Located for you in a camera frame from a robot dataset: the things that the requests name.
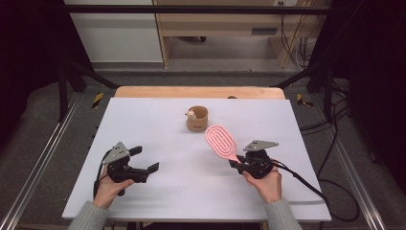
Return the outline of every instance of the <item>wooden cup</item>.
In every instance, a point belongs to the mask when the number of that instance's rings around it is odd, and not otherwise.
[[[208,123],[208,117],[209,117],[209,111],[207,110],[206,107],[196,105],[191,107],[188,111],[193,110],[194,115],[196,115],[196,118],[190,118],[188,117],[188,120],[186,121],[186,126],[190,131],[193,132],[200,132],[204,131],[207,128],[207,123]]]

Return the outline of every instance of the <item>robotic hand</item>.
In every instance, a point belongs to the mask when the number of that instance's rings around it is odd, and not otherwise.
[[[113,149],[105,154],[105,157],[101,161],[101,167],[102,165],[107,165],[107,175],[116,183],[123,182],[127,179],[132,179],[135,183],[146,183],[149,175],[159,170],[159,163],[149,166],[146,170],[134,169],[128,166],[130,156],[141,153],[142,151],[143,148],[141,146],[128,150],[122,142],[119,142]],[[100,171],[101,169],[99,170],[98,178],[94,184],[93,197],[96,196],[99,188]],[[119,196],[123,196],[124,194],[125,190],[119,192]]]
[[[247,171],[255,179],[264,178],[274,168],[271,158],[264,149],[278,146],[276,142],[253,141],[244,148],[245,157],[237,155],[239,162],[229,160],[230,166],[238,170],[242,174]]]

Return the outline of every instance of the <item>human hand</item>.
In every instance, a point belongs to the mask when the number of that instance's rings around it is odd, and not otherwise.
[[[254,185],[265,203],[272,203],[282,199],[282,176],[278,172],[277,167],[274,167],[272,171],[262,179],[255,179],[246,171],[242,172],[242,174],[248,183]]]
[[[110,176],[107,175],[107,168],[104,166],[93,205],[104,209],[109,208],[117,194],[132,184],[134,184],[132,179],[127,179],[121,183],[114,182]]]

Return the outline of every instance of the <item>silicone spatula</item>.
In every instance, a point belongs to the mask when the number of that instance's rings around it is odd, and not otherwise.
[[[208,127],[205,137],[206,141],[218,156],[240,163],[236,156],[236,141],[224,126],[215,125]]]

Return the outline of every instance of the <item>table surface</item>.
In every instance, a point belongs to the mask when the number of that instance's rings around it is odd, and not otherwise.
[[[193,98],[193,93],[200,95]],[[144,97],[129,98],[132,94]],[[262,94],[266,99],[252,99],[255,94],[259,98]],[[238,99],[225,99],[228,96]],[[254,139],[277,141],[280,145],[268,149],[268,154],[320,190],[290,101],[284,100],[280,89],[125,86],[117,90],[105,111],[62,217],[74,218],[81,205],[92,200],[92,185],[102,156],[123,141],[129,149],[143,146],[141,154],[131,157],[131,167],[146,169],[160,162],[160,169],[149,176],[147,183],[134,184],[124,196],[117,197],[110,207],[110,219],[266,220],[255,188],[249,186],[227,160],[214,153],[205,141],[204,132],[187,130],[184,113],[197,104],[209,109],[209,126],[222,125],[230,131],[237,142],[237,154],[243,155],[243,147]],[[281,174],[283,197],[290,202],[297,220],[331,220],[327,206],[317,195],[289,172],[281,171]]]

